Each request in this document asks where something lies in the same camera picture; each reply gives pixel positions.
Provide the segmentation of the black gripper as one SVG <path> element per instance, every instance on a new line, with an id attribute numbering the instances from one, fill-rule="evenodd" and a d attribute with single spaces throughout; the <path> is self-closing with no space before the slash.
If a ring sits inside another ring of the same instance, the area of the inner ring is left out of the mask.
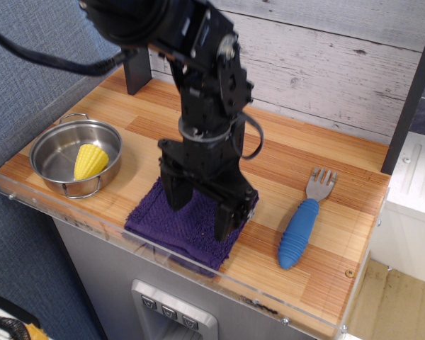
<path id="1" fill-rule="evenodd" d="M 214 200 L 214 235 L 220 242 L 243 227 L 254 212 L 256 190 L 239 168 L 246 157 L 243 146 L 243 132 L 232 132 L 217 142 L 158 141 L 161 182 L 170 208 L 183 208 L 191 200 L 193 188 Z"/>

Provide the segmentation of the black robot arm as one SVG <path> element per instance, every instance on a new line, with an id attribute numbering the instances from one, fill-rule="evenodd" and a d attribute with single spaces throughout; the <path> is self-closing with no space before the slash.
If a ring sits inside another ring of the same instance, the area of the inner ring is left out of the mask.
<path id="1" fill-rule="evenodd" d="M 161 181 L 172 210 L 200 191 L 215 202 L 215 238 L 248 219 L 256 191 L 244 178 L 244 112 L 253 85 L 240 63 L 234 26 L 208 1 L 82 1 L 109 42 L 148 47 L 168 59 L 181 96 L 181 141 L 162 139 Z"/>

